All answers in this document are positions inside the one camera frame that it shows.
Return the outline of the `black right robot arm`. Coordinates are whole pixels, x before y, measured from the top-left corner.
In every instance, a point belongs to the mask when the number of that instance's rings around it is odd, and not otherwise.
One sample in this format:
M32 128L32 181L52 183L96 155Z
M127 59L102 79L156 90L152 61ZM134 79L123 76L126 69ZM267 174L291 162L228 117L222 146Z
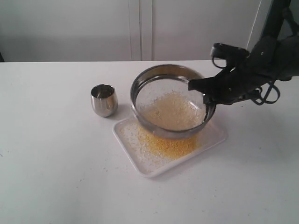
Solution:
M204 104L231 105L251 100L256 105L273 104L272 90L280 96L277 80L290 81L299 75L299 25L289 0L275 0L261 39L251 51L215 43L211 58L223 59L226 66L214 77L193 79L190 91L204 94Z

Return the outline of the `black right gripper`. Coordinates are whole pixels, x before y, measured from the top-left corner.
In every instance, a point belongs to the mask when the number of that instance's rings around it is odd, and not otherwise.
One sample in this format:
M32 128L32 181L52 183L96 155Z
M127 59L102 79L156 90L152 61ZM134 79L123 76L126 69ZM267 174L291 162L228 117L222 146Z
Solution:
M232 71L222 70L214 77L192 79L188 82L189 91L209 92L204 94L205 105L231 105L244 100L257 100L262 76L255 72L236 68Z

